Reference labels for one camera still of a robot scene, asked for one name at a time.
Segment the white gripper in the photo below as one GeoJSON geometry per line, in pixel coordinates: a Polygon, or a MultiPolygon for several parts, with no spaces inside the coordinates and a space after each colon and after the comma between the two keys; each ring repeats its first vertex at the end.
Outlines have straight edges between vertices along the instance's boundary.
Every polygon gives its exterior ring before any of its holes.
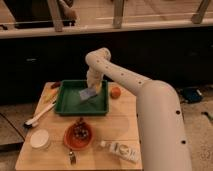
{"type": "Polygon", "coordinates": [[[102,83],[102,73],[94,70],[93,68],[89,68],[86,74],[87,85],[91,86],[96,94],[99,94],[101,91],[102,83]]]}

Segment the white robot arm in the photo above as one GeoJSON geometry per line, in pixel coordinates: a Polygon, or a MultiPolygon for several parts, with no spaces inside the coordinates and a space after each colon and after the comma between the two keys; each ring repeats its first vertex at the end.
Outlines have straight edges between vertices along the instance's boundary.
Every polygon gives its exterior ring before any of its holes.
{"type": "Polygon", "coordinates": [[[144,171],[192,171],[180,100],[166,82],[153,80],[110,62],[107,48],[89,52],[87,84],[104,75],[136,96],[136,114],[144,171]]]}

